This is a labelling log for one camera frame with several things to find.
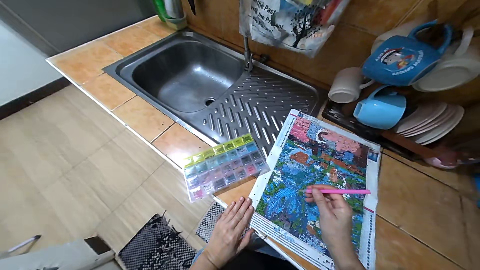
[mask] plastic bag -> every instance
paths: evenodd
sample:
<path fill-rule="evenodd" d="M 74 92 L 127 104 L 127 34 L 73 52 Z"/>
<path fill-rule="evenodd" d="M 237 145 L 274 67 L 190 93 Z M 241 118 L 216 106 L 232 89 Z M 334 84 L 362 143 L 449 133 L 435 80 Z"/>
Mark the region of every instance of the plastic bag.
<path fill-rule="evenodd" d="M 240 33 L 313 58 L 350 0 L 240 0 Z"/>

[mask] stacked plates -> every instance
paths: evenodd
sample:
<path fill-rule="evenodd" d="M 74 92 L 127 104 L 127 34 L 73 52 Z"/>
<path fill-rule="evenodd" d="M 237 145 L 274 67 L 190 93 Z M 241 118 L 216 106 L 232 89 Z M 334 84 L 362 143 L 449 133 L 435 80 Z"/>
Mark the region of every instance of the stacked plates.
<path fill-rule="evenodd" d="M 393 128 L 398 134 L 421 145 L 432 143 L 458 125 L 465 110 L 458 105 L 436 102 L 420 105 Z"/>

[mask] dish soap bottle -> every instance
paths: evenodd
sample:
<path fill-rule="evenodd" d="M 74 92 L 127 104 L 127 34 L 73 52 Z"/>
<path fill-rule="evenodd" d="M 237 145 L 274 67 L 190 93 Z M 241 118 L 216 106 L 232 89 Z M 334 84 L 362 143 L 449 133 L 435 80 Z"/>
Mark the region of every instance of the dish soap bottle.
<path fill-rule="evenodd" d="M 160 20 L 162 20 L 162 22 L 165 22 L 165 18 L 171 19 L 171 17 L 167 15 L 167 10 L 165 9 L 165 3 L 163 0 L 152 0 L 152 2 L 158 17 Z"/>

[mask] sink drain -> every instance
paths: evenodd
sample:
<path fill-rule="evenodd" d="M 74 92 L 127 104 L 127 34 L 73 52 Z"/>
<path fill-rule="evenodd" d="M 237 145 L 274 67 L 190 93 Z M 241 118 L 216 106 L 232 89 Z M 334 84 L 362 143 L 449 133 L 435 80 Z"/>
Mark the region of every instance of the sink drain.
<path fill-rule="evenodd" d="M 205 107 L 212 104 L 214 101 L 215 101 L 215 98 L 207 98 L 207 100 L 205 100 Z"/>

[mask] faucet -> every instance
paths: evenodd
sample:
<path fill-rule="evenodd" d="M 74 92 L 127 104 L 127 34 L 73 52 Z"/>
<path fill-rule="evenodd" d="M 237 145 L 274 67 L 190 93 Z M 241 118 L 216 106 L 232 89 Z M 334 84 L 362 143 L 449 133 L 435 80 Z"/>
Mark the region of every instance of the faucet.
<path fill-rule="evenodd" d="M 250 48 L 248 47 L 248 37 L 247 35 L 243 36 L 243 46 L 245 51 L 243 55 L 245 56 L 245 71 L 251 72 L 253 69 L 253 62 L 252 62 L 252 53 L 250 52 Z"/>

